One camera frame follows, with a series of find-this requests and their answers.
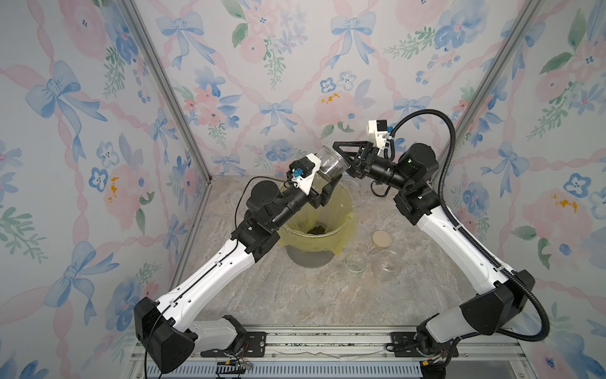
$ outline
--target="floral wallpaper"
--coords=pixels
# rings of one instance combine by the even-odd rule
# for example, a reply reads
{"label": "floral wallpaper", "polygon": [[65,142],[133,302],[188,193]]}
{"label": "floral wallpaper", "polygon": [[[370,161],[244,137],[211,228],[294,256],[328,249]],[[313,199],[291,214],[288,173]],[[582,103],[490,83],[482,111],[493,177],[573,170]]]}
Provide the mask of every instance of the floral wallpaper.
{"label": "floral wallpaper", "polygon": [[113,1],[0,9],[0,378],[118,378],[205,182]]}
{"label": "floral wallpaper", "polygon": [[[445,183],[470,231],[536,279],[551,333],[522,348],[540,379],[606,377],[605,12],[604,0],[544,2]],[[532,306],[511,327],[536,333]]]}
{"label": "floral wallpaper", "polygon": [[[135,3],[213,175],[281,175],[289,161],[322,145],[366,139],[369,119],[393,126],[431,107],[457,120],[504,41],[502,26],[524,5]],[[447,141],[447,129],[432,116],[405,130],[398,152],[419,141],[440,153]]]}

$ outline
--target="yellow garbage bag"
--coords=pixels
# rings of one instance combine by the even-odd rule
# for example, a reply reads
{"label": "yellow garbage bag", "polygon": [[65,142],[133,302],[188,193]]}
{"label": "yellow garbage bag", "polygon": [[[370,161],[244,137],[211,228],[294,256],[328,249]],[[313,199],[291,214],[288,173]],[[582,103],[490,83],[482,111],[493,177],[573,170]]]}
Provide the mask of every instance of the yellow garbage bag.
{"label": "yellow garbage bag", "polygon": [[[314,189],[321,193],[326,184],[320,176],[314,178]],[[326,206],[315,209],[306,204],[279,230],[279,244],[291,245],[308,252],[332,251],[338,255],[356,233],[356,211],[349,191],[341,184],[333,191]],[[324,228],[323,234],[308,234]]]}

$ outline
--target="ventilation grille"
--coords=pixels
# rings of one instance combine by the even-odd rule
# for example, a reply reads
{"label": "ventilation grille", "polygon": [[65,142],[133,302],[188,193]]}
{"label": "ventilation grille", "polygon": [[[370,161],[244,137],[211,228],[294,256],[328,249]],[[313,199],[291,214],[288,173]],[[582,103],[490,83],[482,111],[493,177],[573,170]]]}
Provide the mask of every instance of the ventilation grille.
{"label": "ventilation grille", "polygon": [[[247,369],[242,378],[421,378],[419,362],[253,362],[254,368]],[[217,365],[214,361],[186,362],[165,379],[216,378]],[[219,366],[219,375],[237,378],[236,374],[225,374],[233,367]],[[147,376],[158,378],[160,370],[154,364],[148,365]]]}

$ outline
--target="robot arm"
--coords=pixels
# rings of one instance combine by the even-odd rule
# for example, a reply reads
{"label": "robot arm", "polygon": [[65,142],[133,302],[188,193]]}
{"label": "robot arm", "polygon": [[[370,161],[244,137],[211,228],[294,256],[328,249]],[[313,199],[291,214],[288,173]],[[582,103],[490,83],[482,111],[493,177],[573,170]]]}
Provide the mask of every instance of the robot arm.
{"label": "robot arm", "polygon": [[[437,112],[414,112],[400,124],[420,112],[429,111]],[[241,351],[245,330],[233,317],[201,323],[195,330],[189,329],[192,321],[227,283],[275,245],[279,239],[277,230],[292,215],[307,203],[315,208],[326,205],[344,170],[354,178],[368,176],[374,183],[388,185],[388,190],[396,189],[394,202],[400,213],[446,251],[477,292],[473,299],[434,315],[417,327],[414,345],[419,351],[434,355],[448,349],[449,345],[454,346],[462,338],[495,332],[522,339],[524,336],[501,327],[522,312],[528,299],[543,321],[544,310],[530,292],[534,278],[525,270],[515,272],[490,254],[456,221],[450,209],[427,184],[438,169],[431,147],[413,144],[395,163],[387,154],[378,155],[393,141],[395,134],[387,134],[387,123],[370,122],[369,131],[381,148],[368,141],[336,142],[334,150],[325,147],[317,156],[309,154],[292,162],[287,176],[293,184],[283,192],[271,181],[255,185],[246,203],[248,211],[244,220],[219,252],[158,301],[146,297],[135,306],[137,338],[146,346],[162,373],[176,369],[194,349],[220,349],[232,355]],[[322,193],[317,193],[311,186],[316,172],[328,182]],[[378,196],[385,197],[387,192]],[[547,336],[548,330],[547,321],[539,334],[525,340],[540,341]]]}
{"label": "robot arm", "polygon": [[[385,146],[393,134],[387,136],[381,129],[380,121],[369,122],[370,134],[379,142],[379,146]],[[537,310],[542,309],[530,292],[534,278],[525,270],[515,272],[511,266],[494,257],[440,201],[438,194],[427,184],[438,168],[431,147],[413,144],[397,163],[386,158],[387,154],[379,156],[382,149],[375,147],[372,142],[336,142],[333,148],[347,159],[350,165],[347,173],[350,176],[368,176],[375,180],[374,183],[388,185],[388,190],[396,189],[398,193],[393,199],[400,213],[444,249],[476,290],[477,295],[473,299],[437,314],[417,327],[415,344],[422,353],[436,354],[442,348],[448,349],[449,342],[477,334],[499,332],[520,339],[527,337],[526,340],[530,341],[539,341],[547,336],[548,323],[535,336],[520,336],[501,329],[522,312],[530,297]]]}
{"label": "robot arm", "polygon": [[[335,170],[335,164],[341,168]],[[244,220],[219,251],[157,301],[145,297],[135,306],[137,339],[162,373],[179,367],[194,350],[219,349],[232,355],[241,351],[246,331],[233,317],[199,323],[191,330],[192,322],[233,278],[269,252],[280,238],[278,229],[305,204],[326,205],[346,168],[338,154],[325,149],[290,164],[284,191],[273,181],[257,183]],[[316,173],[328,182],[321,193],[312,188]]]}

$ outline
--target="jar lid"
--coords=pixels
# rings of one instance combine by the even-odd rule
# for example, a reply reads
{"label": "jar lid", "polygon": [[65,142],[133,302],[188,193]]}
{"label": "jar lid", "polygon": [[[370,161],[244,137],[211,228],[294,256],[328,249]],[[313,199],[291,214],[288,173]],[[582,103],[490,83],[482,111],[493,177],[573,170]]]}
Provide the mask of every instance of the jar lid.
{"label": "jar lid", "polygon": [[386,249],[391,245],[391,235],[384,230],[377,230],[373,233],[373,243]]}

